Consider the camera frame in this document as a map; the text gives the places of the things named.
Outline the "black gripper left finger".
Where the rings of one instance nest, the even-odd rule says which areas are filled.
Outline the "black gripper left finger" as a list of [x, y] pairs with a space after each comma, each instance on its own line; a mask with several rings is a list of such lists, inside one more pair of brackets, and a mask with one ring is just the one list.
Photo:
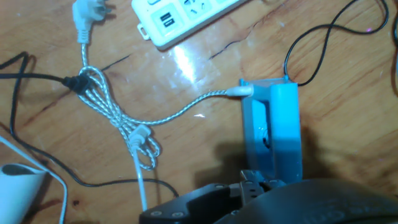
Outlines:
[[139, 224], [216, 223], [242, 206], [238, 184], [209, 184], [139, 215]]

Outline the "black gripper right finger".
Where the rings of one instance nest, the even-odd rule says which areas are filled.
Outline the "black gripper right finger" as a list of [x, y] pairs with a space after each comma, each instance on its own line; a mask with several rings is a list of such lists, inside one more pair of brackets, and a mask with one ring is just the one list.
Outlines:
[[258, 170], [242, 170], [240, 184], [242, 204], [247, 204], [261, 194], [282, 186], [282, 181], [263, 175]]

